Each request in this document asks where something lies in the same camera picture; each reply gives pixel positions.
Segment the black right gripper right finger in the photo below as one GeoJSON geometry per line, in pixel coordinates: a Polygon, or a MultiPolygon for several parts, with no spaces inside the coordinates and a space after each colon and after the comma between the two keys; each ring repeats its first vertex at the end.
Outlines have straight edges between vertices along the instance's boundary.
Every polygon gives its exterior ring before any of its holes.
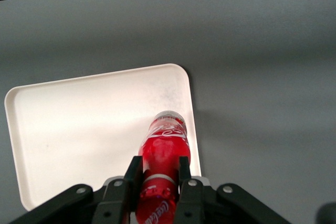
{"type": "Polygon", "coordinates": [[[180,195],[174,223],[204,223],[203,183],[192,177],[188,157],[179,158],[180,195]]]}

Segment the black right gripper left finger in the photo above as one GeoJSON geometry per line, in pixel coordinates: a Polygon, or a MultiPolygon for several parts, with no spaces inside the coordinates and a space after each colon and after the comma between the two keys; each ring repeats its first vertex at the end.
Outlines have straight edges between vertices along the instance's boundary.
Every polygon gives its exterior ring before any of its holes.
{"type": "Polygon", "coordinates": [[[142,182],[142,157],[135,156],[122,178],[114,178],[107,183],[102,201],[93,215],[93,223],[130,223],[142,182]]]}

